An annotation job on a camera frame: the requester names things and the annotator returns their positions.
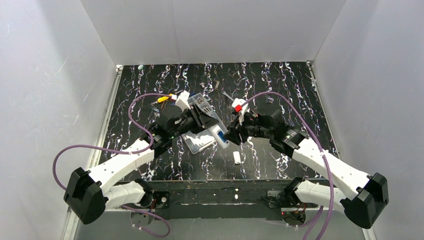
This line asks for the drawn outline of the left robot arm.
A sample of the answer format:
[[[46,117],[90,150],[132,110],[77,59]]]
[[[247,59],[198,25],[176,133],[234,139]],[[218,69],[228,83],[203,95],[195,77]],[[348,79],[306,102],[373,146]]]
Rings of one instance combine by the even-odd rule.
[[[136,181],[124,185],[116,183],[167,152],[174,138],[188,132],[198,134],[218,123],[219,119],[196,105],[185,110],[177,106],[166,107],[161,117],[148,126],[148,132],[125,151],[88,170],[75,169],[63,199],[85,225],[97,220],[107,209],[140,203],[148,187]]]

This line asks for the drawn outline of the white remote control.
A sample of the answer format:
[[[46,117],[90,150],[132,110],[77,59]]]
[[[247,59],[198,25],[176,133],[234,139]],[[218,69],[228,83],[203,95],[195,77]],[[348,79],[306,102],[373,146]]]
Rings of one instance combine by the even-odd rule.
[[[230,142],[224,138],[225,133],[222,131],[219,125],[214,125],[208,130],[222,149],[228,148]]]

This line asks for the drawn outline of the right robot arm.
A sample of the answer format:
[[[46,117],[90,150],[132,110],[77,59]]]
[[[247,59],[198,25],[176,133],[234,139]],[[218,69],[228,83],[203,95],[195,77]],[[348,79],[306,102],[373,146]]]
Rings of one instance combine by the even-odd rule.
[[[237,105],[234,113],[237,117],[227,127],[224,139],[236,145],[245,143],[249,137],[267,139],[276,151],[333,182],[330,188],[296,177],[277,196],[268,198],[273,206],[321,205],[345,214],[358,227],[370,229],[388,205],[388,181],[383,175],[357,170],[320,150],[305,132],[285,124],[279,110],[251,114]]]

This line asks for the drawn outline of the blue battery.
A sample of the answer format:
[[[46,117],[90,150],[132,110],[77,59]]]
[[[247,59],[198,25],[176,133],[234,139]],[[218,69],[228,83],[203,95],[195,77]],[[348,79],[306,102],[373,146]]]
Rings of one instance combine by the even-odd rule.
[[[224,138],[224,133],[221,130],[218,130],[217,131],[217,135],[219,136],[219,138],[221,139],[221,141],[223,143],[226,143],[227,142],[227,140]]]

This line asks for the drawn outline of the white battery cover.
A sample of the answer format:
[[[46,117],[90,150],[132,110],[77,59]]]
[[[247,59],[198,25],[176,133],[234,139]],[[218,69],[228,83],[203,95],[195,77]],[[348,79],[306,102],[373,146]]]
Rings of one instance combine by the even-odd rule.
[[[240,152],[239,151],[234,151],[232,154],[233,154],[234,164],[235,165],[240,165],[242,163]]]

